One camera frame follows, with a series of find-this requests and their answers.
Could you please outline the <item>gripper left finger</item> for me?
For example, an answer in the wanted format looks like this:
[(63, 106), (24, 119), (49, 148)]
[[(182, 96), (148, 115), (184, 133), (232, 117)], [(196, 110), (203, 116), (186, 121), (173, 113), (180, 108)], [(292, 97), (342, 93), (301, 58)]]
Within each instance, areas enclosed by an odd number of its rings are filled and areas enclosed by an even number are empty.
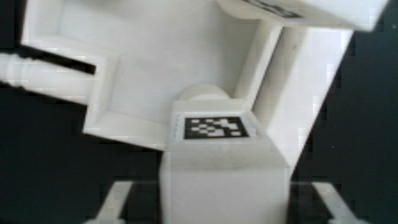
[(83, 224), (159, 224), (159, 181), (116, 180)]

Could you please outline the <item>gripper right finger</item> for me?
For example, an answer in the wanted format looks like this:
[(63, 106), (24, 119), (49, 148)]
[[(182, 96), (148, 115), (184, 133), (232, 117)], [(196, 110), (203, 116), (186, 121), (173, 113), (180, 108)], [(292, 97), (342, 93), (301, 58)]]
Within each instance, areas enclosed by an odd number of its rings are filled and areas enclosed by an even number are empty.
[(289, 224), (372, 224), (356, 216), (331, 183), (292, 183)]

